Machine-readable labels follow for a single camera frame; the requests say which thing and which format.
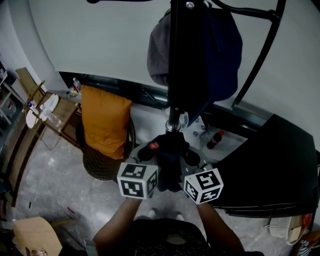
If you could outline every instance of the person's right arm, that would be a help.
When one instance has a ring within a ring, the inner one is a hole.
[[[219,246],[228,256],[236,256],[245,251],[237,235],[227,226],[210,204],[202,203],[196,207],[210,246]]]

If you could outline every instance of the shoe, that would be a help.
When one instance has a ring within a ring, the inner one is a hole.
[[[177,221],[182,221],[182,222],[185,220],[185,218],[182,216],[181,212],[179,212],[179,211],[176,213],[175,219]]]
[[[157,218],[157,212],[158,212],[158,210],[156,208],[152,208],[148,213],[148,217],[151,220],[155,220]]]

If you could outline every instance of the person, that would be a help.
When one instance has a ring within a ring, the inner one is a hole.
[[[227,255],[263,256],[261,252],[245,252],[239,238],[208,203],[197,205],[207,241],[194,224],[176,219],[135,219],[141,199],[127,197],[113,217],[98,231],[93,241],[99,256],[104,255]]]

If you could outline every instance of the metal screw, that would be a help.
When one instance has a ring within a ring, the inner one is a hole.
[[[195,4],[193,2],[186,2],[185,7],[187,7],[189,10],[192,10],[195,7]]]

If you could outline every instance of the forearm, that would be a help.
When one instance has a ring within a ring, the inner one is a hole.
[[[213,244],[220,246],[230,256],[245,251],[237,235],[227,226],[210,204],[199,204],[197,209],[204,226],[207,241],[211,246]]]
[[[122,240],[136,216],[141,201],[128,197],[113,217],[94,236],[93,240],[99,254],[112,250]]]

